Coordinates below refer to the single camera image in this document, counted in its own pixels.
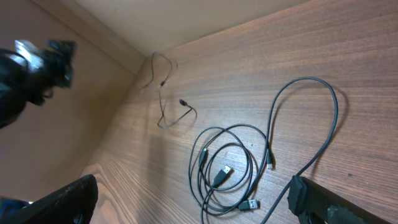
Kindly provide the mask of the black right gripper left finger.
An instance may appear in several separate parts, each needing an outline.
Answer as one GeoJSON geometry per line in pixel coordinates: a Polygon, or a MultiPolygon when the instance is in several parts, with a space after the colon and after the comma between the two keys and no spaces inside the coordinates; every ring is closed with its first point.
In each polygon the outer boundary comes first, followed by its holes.
{"type": "Polygon", "coordinates": [[[89,223],[97,201],[97,181],[88,174],[32,204],[14,210],[1,218],[1,224],[89,223]]]}

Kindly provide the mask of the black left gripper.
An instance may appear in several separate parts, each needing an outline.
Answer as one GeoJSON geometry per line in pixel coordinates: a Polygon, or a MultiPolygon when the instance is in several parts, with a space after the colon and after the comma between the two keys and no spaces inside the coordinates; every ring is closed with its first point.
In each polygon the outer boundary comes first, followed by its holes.
{"type": "Polygon", "coordinates": [[[52,88],[71,88],[73,78],[72,59],[76,50],[74,40],[49,40],[49,49],[40,53],[43,65],[29,74],[29,101],[42,105],[53,96],[52,88]]]}

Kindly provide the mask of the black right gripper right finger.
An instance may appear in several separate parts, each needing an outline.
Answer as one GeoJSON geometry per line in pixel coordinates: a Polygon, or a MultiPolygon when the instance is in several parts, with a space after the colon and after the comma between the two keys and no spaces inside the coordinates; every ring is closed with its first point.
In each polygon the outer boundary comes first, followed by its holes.
{"type": "Polygon", "coordinates": [[[301,224],[389,224],[330,190],[293,176],[287,197],[290,211],[301,224]]]}

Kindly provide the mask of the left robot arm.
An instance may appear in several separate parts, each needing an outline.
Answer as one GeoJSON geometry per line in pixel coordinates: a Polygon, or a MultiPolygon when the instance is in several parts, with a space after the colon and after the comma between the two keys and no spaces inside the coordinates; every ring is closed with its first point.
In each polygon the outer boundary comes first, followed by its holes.
{"type": "Polygon", "coordinates": [[[74,40],[49,40],[38,49],[16,40],[15,51],[1,49],[1,127],[12,124],[26,103],[41,106],[53,97],[53,87],[70,88],[73,80],[74,40]]]}

